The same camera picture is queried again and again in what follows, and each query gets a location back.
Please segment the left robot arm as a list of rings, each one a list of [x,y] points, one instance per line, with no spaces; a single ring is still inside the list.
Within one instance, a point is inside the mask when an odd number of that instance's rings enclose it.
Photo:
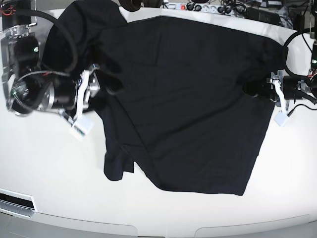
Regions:
[[[317,104],[317,2],[307,0],[287,12],[295,32],[283,46],[284,69],[243,86],[247,95],[274,102],[284,115],[291,102]]]

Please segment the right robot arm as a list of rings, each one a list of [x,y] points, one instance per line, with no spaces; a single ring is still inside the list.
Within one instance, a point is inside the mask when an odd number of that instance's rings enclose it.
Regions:
[[[121,66],[106,52],[107,31],[127,23],[116,3],[77,0],[54,17],[30,0],[3,0],[0,11],[9,111],[55,113],[76,121],[123,92]]]

